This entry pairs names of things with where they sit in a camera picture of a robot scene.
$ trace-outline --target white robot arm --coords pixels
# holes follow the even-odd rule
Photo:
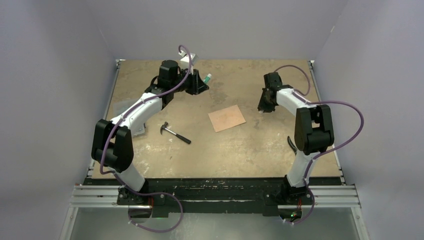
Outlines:
[[[285,201],[296,199],[306,193],[306,183],[315,165],[312,159],[334,143],[330,107],[306,104],[306,99],[294,95],[293,87],[283,84],[277,72],[264,75],[264,81],[258,110],[271,113],[275,106],[282,106],[295,116],[294,142],[298,151],[293,166],[284,177],[281,197]]]
[[[186,59],[188,57],[183,54],[180,61],[183,68]],[[184,83],[181,83],[187,72],[189,72],[187,79]],[[174,88],[176,89],[173,92],[160,96],[160,94]],[[146,121],[165,108],[174,98],[174,93],[185,91],[191,95],[198,95],[208,89],[209,87],[202,81],[197,69],[182,69],[176,61],[163,61],[159,68],[159,75],[153,79],[136,103],[110,121],[101,119],[97,122],[91,157],[99,163],[101,162],[108,136],[112,129],[116,128],[113,135],[114,142],[109,142],[107,146],[104,166],[111,169],[131,189],[139,192],[146,180],[132,164],[134,157],[132,137],[144,132]]]

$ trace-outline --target work surface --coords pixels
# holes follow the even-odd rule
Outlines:
[[[138,99],[159,73],[161,60],[126,60],[121,63],[107,119],[117,103]],[[277,106],[275,112],[258,112],[264,74],[282,65],[296,65],[310,77],[306,60],[199,60],[195,68],[204,78],[211,73],[210,89],[200,95],[179,92],[173,101],[146,123],[146,133],[134,137],[133,164],[147,178],[236,178],[283,177],[295,154],[287,143],[293,140],[295,117]],[[278,71],[284,84],[305,92],[307,80],[297,69]],[[317,101],[313,82],[307,99]],[[215,132],[208,113],[238,105],[246,123]],[[164,122],[170,130],[190,139],[190,145],[168,132],[160,134]],[[312,176],[340,176],[333,153],[322,156]],[[95,163],[93,178],[101,176]]]

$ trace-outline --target white enclosure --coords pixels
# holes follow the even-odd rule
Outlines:
[[[323,100],[362,110],[338,152],[371,239],[422,239],[424,2],[1,0],[0,239],[57,239],[115,59],[315,60]],[[331,106],[336,145],[358,127]]]

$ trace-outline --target wooden board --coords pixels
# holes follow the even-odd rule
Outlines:
[[[246,122],[237,105],[211,112],[208,115],[215,132],[220,132]]]

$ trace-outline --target black cable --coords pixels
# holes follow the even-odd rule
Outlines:
[[[292,142],[292,140],[290,139],[290,136],[287,136],[287,142],[288,142],[288,145],[290,146],[290,148],[293,150],[294,154],[297,154],[298,153],[298,148]]]
[[[152,86],[154,83],[155,83],[155,80],[158,78],[158,76],[155,76],[152,80],[151,80],[151,82],[150,82],[150,86]]]

